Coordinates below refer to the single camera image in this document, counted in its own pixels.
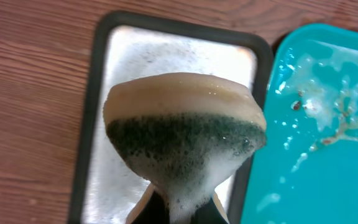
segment wooden table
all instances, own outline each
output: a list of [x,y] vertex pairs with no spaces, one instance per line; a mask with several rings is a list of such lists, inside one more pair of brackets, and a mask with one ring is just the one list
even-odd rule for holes
[[358,31],[358,1],[0,0],[0,223],[64,223],[93,31],[123,9],[251,32]]

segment blue plastic container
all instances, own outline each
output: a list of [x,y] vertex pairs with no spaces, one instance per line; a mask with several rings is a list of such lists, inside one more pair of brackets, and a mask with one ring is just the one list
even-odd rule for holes
[[312,24],[280,45],[244,224],[358,223],[358,33]]

